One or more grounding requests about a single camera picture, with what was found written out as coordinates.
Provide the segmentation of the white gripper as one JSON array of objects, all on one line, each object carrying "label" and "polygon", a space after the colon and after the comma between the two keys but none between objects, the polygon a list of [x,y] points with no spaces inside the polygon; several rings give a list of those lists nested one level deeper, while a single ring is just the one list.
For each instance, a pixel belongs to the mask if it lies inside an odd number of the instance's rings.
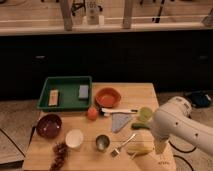
[{"label": "white gripper", "polygon": [[169,139],[169,136],[161,134],[158,130],[155,129],[153,129],[151,133],[154,137],[154,146],[156,154],[163,154],[167,147],[167,141]]}]

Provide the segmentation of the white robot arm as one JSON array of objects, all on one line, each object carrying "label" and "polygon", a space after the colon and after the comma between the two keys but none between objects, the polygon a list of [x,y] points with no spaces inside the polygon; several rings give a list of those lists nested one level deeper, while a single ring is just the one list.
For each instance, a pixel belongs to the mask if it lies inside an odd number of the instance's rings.
[{"label": "white robot arm", "polygon": [[175,135],[213,156],[213,128],[189,119],[191,104],[175,96],[157,108],[150,121],[150,131],[156,140],[168,140]]}]

